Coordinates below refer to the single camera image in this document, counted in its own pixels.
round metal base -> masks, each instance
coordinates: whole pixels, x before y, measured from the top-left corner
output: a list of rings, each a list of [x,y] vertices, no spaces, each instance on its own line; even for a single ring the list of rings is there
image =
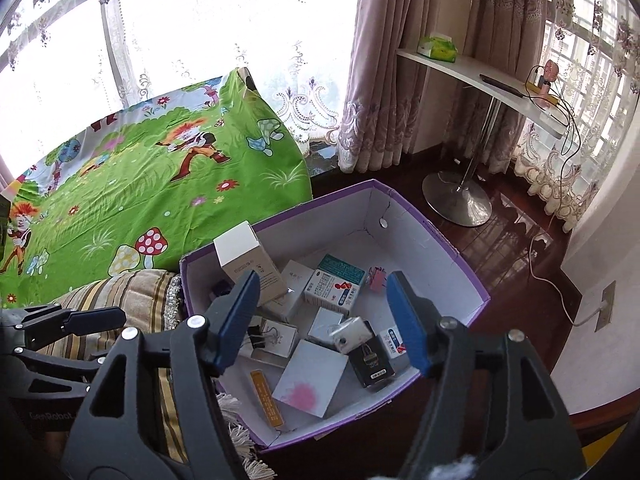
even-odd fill
[[[478,227],[491,216],[491,202],[473,180],[459,190],[461,181],[462,176],[453,171],[431,173],[422,181],[422,194],[443,218],[464,227]]]

cartoon character with orange hair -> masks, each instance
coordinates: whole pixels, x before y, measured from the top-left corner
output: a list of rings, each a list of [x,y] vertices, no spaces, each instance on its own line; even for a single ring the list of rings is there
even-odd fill
[[[24,251],[29,245],[31,239],[31,226],[42,220],[46,214],[41,214],[34,221],[33,218],[40,210],[33,206],[30,202],[17,202],[11,206],[9,211],[9,220],[11,223],[7,229],[7,234],[14,243],[14,250],[4,262],[0,274],[6,272],[6,268],[14,258],[18,259],[18,276],[22,274],[22,266],[24,265]]]
[[[175,182],[190,174],[191,159],[198,154],[208,156],[218,164],[224,164],[231,160],[231,158],[214,147],[214,143],[216,142],[214,134],[200,131],[200,127],[205,122],[207,122],[207,120],[204,118],[197,119],[196,121],[187,121],[170,131],[164,140],[156,142],[158,146],[167,146],[170,153],[177,150],[187,152],[187,155],[180,165],[180,170],[178,170],[178,173],[174,175],[169,182]],[[224,120],[220,119],[214,124],[214,127],[224,125]]]

wooden floor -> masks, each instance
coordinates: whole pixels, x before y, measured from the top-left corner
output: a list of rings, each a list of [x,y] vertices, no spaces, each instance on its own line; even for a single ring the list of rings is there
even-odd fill
[[[387,170],[368,174],[325,173],[312,180],[314,197],[357,182],[376,178],[393,187],[416,206],[460,251],[492,300],[474,322],[475,332],[499,334],[521,329],[532,341],[549,370],[558,359],[571,325],[562,311],[558,294],[529,275],[527,253],[534,243],[534,272],[557,283],[570,314],[575,315],[580,296],[560,272],[568,235],[561,224],[543,211],[544,203],[527,194],[527,183],[513,174],[487,175],[481,182],[492,200],[487,224],[463,228],[441,218],[425,202],[421,183],[425,174],[443,167],[434,152]],[[316,441],[314,439],[268,452],[264,460],[281,480],[358,480],[374,475],[395,475],[410,448],[426,406],[430,385],[418,380],[377,412],[348,424]],[[481,414],[470,403],[471,424]]]

green bedsheet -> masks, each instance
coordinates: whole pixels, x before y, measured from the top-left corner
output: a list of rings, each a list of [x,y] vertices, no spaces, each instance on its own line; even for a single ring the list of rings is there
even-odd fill
[[[0,302],[22,307],[125,270],[177,269],[239,222],[310,200],[311,186],[286,128],[233,70],[95,122],[2,195]]]

black box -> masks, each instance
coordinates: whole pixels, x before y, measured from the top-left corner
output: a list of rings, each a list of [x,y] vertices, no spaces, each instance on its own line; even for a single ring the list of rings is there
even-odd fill
[[[371,330],[369,322],[365,321],[365,323]],[[353,366],[358,380],[365,388],[384,381],[395,373],[389,364],[385,348],[380,340],[373,335],[373,331],[371,333],[371,339],[348,353],[349,362]]]

